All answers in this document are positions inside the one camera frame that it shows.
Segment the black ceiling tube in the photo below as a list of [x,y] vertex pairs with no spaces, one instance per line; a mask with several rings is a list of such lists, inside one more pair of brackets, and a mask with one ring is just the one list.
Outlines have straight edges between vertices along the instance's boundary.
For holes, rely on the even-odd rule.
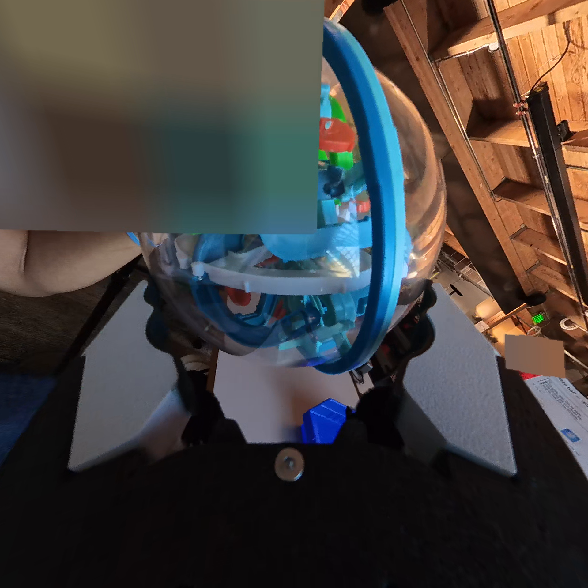
[[587,307],[587,255],[548,84],[541,82],[531,90],[525,105],[523,122],[536,159],[557,240],[578,303]]

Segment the blue plastic bin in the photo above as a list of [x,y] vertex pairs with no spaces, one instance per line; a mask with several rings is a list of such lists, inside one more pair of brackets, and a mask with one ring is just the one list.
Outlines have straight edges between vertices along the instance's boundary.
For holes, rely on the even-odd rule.
[[327,399],[303,414],[302,443],[331,445],[346,422],[347,406],[334,399]]

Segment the person's left forearm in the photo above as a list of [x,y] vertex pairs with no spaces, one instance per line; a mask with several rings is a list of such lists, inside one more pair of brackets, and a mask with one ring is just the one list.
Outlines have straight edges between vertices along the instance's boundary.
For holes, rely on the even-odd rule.
[[40,298],[98,283],[141,253],[119,232],[1,230],[1,291]]

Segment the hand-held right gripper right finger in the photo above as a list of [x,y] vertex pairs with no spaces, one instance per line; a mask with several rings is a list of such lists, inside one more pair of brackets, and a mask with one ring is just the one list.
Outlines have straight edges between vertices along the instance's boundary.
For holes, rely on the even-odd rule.
[[435,339],[412,359],[395,425],[405,452],[431,464],[451,452],[505,476],[517,466],[497,353],[438,283],[428,312]]

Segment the clear plastic maze ball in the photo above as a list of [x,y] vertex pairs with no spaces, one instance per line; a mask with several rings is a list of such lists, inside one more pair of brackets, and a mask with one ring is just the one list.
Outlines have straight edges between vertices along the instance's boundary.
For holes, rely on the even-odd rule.
[[433,138],[354,36],[324,19],[317,228],[303,234],[129,233],[159,312],[268,364],[357,369],[430,288],[446,221]]

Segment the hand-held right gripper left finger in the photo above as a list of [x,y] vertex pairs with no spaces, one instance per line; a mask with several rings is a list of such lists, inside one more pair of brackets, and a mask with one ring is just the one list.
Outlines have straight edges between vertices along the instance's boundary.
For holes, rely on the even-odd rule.
[[152,307],[140,282],[84,352],[68,467],[81,471],[131,449],[160,459],[180,450],[190,418],[172,358],[145,334]]

